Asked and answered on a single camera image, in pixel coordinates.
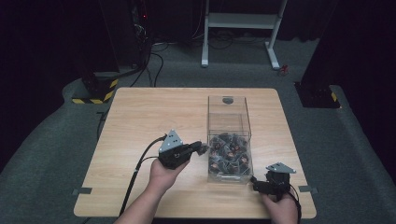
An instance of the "wooden table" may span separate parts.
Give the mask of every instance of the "wooden table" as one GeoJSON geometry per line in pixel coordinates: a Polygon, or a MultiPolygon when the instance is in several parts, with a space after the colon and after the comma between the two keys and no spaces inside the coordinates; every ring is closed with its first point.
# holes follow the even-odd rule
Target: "wooden table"
{"type": "MultiPolygon", "coordinates": [[[[184,143],[207,141],[207,97],[247,97],[251,128],[253,172],[265,180],[265,166],[278,161],[295,169],[290,183],[306,186],[304,171],[290,129],[273,89],[212,88],[120,88],[79,194],[75,214],[79,217],[117,217],[134,168],[145,148],[158,137],[175,129],[184,143]]],[[[158,156],[162,142],[148,156],[158,156]]],[[[130,204],[149,182],[151,161],[145,161],[134,183],[130,204]]],[[[268,218],[259,193],[251,184],[207,183],[207,154],[193,153],[190,164],[175,185],[163,196],[156,217],[268,218]]],[[[303,218],[316,215],[311,194],[300,192],[303,218]]]]}

